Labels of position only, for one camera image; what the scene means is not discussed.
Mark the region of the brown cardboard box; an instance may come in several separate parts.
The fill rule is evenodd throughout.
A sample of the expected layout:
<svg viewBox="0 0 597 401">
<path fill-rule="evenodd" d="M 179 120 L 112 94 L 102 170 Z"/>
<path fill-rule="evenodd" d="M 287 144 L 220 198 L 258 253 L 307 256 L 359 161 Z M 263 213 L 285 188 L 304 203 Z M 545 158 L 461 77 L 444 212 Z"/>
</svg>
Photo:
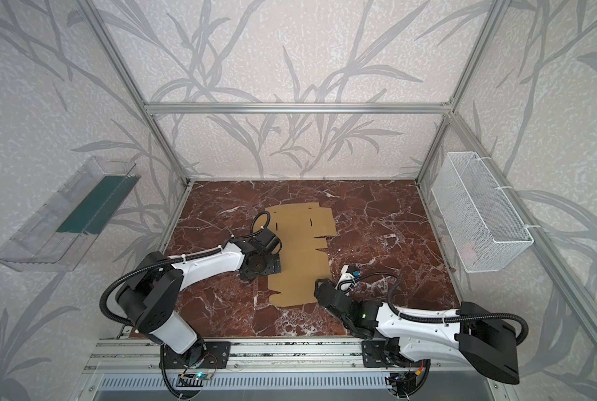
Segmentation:
<svg viewBox="0 0 597 401">
<path fill-rule="evenodd" d="M 331 209 L 317 202 L 268 207 L 269 229 L 281 240 L 281 272 L 268 277 L 273 292 L 269 302 L 275 307 L 294 307 L 315 303 L 318 279 L 330 279 L 327 254 L 329 237 L 337 230 Z"/>
</svg>

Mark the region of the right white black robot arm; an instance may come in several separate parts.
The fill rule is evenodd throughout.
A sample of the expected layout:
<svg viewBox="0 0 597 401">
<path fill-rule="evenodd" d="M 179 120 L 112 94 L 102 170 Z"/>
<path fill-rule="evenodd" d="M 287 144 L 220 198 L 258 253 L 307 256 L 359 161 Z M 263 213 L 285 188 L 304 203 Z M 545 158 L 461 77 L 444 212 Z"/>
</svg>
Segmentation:
<svg viewBox="0 0 597 401">
<path fill-rule="evenodd" d="M 348 293 L 353 279 L 315 282 L 314 296 L 362 341 L 367 368 L 427 369 L 434 360 L 469 364 L 488 379 L 520 382 L 517 348 L 529 334 L 522 317 L 489 312 L 474 302 L 457 309 L 430 311 L 396 307 L 386 301 L 357 301 Z"/>
</svg>

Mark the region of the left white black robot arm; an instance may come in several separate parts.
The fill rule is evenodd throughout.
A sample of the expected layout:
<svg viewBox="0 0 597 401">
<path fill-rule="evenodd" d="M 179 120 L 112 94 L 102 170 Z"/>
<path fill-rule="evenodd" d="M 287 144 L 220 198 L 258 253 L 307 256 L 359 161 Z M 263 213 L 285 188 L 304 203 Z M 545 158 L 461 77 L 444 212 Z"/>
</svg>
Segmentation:
<svg viewBox="0 0 597 401">
<path fill-rule="evenodd" d="M 283 243 L 267 228 L 202 252 L 164 257 L 147 255 L 135 270 L 116 279 L 99 301 L 102 314 L 131 326 L 179 355 L 201 347 L 201 337 L 177 312 L 178 294 L 187 287 L 227 272 L 245 281 L 281 272 Z"/>
</svg>

